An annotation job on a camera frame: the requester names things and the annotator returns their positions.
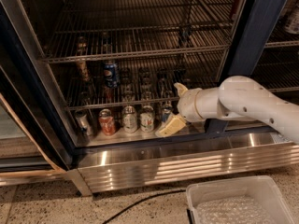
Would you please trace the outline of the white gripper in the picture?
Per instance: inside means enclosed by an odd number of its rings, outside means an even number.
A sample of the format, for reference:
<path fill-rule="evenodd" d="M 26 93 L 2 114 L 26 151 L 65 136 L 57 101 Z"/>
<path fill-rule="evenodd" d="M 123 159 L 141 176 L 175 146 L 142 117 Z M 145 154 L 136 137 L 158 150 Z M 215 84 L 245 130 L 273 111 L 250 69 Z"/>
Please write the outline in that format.
<path fill-rule="evenodd" d="M 186 120 L 188 122 L 198 122 L 202 119 L 195 104 L 200 89 L 188 90 L 185 85 L 178 82 L 174 84 L 174 87 L 177 89 L 179 96 L 177 105 L 179 114 L 169 116 L 165 125 L 155 132 L 158 137 L 168 137 L 179 132 L 186 126 Z"/>

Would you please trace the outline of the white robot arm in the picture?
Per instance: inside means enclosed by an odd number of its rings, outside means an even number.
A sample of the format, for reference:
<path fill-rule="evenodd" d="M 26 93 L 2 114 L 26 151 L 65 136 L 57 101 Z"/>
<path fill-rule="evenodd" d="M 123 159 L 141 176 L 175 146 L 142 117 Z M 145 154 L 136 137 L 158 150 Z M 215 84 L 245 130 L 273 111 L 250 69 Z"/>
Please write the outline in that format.
<path fill-rule="evenodd" d="M 167 137 L 182 130 L 187 122 L 206 119 L 258 120 L 299 143 L 299 106 L 278 98 L 249 77 L 226 78 L 219 87 L 187 89 L 175 83 L 178 90 L 178 114 L 170 115 L 156 132 Z"/>

